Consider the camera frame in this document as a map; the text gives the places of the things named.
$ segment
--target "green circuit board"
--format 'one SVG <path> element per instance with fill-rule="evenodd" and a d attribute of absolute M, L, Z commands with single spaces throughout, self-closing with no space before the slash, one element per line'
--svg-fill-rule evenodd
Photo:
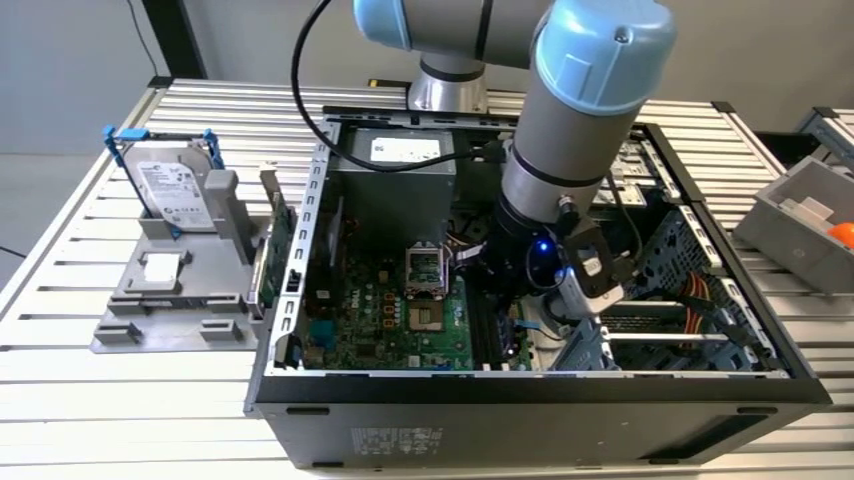
<path fill-rule="evenodd" d="M 403 286 L 403 272 L 385 269 L 378 259 L 347 259 L 343 304 L 334 319 L 334 342 L 326 342 L 323 351 L 325 369 L 473 369 L 464 280 L 453 279 L 441 301 L 407 300 Z"/>
<path fill-rule="evenodd" d="M 513 321 L 524 321 L 525 313 L 522 312 L 522 304 L 514 303 L 510 307 L 508 316 Z M 512 370 L 532 370 L 532 343 L 529 341 L 528 330 L 517 332 L 517 343 L 520 345 L 518 355 L 508 359 L 508 365 Z"/>
<path fill-rule="evenodd" d="M 249 292 L 250 304 L 257 305 L 254 312 L 259 316 L 263 316 L 265 309 L 273 308 L 282 290 L 293 236 L 293 210 L 289 209 L 282 193 L 274 194 L 273 203 L 270 224 L 255 256 Z"/>

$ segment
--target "seagate hard drive label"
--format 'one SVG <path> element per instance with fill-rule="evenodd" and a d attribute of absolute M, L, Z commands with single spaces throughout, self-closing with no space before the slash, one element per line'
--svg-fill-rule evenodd
<path fill-rule="evenodd" d="M 178 228 L 213 228 L 214 220 L 190 167 L 181 163 L 139 162 L 137 168 L 163 219 Z"/>

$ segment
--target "open computer tower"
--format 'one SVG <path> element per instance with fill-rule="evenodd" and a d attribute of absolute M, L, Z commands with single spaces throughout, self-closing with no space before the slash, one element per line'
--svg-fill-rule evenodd
<path fill-rule="evenodd" d="M 329 136 L 379 162 L 506 139 L 517 120 L 325 115 Z M 652 124 L 613 167 L 644 238 L 625 300 L 565 325 L 549 298 L 522 299 L 497 357 L 502 332 L 453 260 L 489 228 L 501 172 L 461 161 L 390 175 L 317 148 L 247 397 L 298 467 L 702 463 L 830 403 Z M 614 200 L 604 184 L 590 214 L 621 252 Z"/>

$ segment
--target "blue joint cap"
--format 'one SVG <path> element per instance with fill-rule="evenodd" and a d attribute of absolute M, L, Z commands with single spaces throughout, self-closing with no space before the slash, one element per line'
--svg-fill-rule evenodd
<path fill-rule="evenodd" d="M 558 0 L 536 44 L 536 65 L 561 101 L 620 115 L 653 95 L 677 39 L 670 10 L 653 0 Z"/>
<path fill-rule="evenodd" d="M 354 0 L 357 26 L 365 37 L 387 47 L 411 50 L 403 0 Z"/>

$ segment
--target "blue drive bracket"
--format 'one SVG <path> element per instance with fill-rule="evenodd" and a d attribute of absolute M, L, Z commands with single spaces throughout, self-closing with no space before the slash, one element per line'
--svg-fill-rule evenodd
<path fill-rule="evenodd" d="M 202 135 L 151 133 L 151 131 L 147 128 L 126 128 L 117 135 L 117 127 L 114 127 L 113 125 L 107 125 L 102 133 L 105 135 L 105 145 L 107 145 L 107 150 L 113 155 L 117 165 L 119 165 L 119 167 L 122 167 L 122 169 L 125 170 L 125 173 L 129 177 L 129 181 L 131 182 L 131 186 L 134 187 L 134 193 L 137 193 L 137 198 L 139 198 L 139 201 L 143 204 L 146 218 L 154 218 L 154 214 L 151 212 L 151 209 L 149 208 L 146 199 L 143 198 L 143 193 L 139 191 L 139 187 L 137 186 L 137 182 L 134 181 L 134 176 L 131 175 L 131 172 L 129 170 L 125 157 L 122 156 L 122 151 L 133 143 L 150 141 L 150 140 L 155 140 L 155 141 L 157 140 L 162 140 L 162 141 L 198 140 L 201 138 L 205 140 L 209 147 L 211 168 L 217 170 L 223 170 L 226 168 L 226 163 L 223 162 L 222 151 L 219 148 L 219 137 L 211 131 L 210 128 L 205 130 Z M 174 238 L 178 238 L 182 235 L 182 231 L 178 227 L 173 227 L 171 231 L 173 231 Z"/>
<path fill-rule="evenodd" d="M 125 132 L 127 132 L 129 130 L 137 130 L 137 131 L 143 131 L 145 134 L 142 134 L 141 139 L 145 139 L 149 137 L 149 130 L 146 129 L 141 129 L 141 128 L 135 128 L 135 129 L 125 129 Z M 139 198 L 141 203 L 143 204 L 143 209 L 146 210 L 146 218 L 154 218 L 154 215 L 151 213 L 151 209 L 149 208 L 149 204 L 146 203 L 146 200 L 143 199 L 143 193 L 139 191 L 139 187 L 137 186 L 137 182 L 134 181 L 134 177 L 131 176 L 131 172 L 129 171 L 129 165 L 125 162 L 125 157 L 122 156 L 122 151 L 119 150 L 119 144 L 117 143 L 117 127 L 114 127 L 113 125 L 107 125 L 105 127 L 105 130 L 102 131 L 105 134 L 105 145 L 107 145 L 107 150 L 110 150 L 110 153 L 113 154 L 113 159 L 117 162 L 117 165 L 119 165 L 119 167 L 122 167 L 122 169 L 125 170 L 126 175 L 129 176 L 129 181 L 131 182 L 131 186 L 134 187 L 134 193 L 137 193 L 137 198 Z"/>

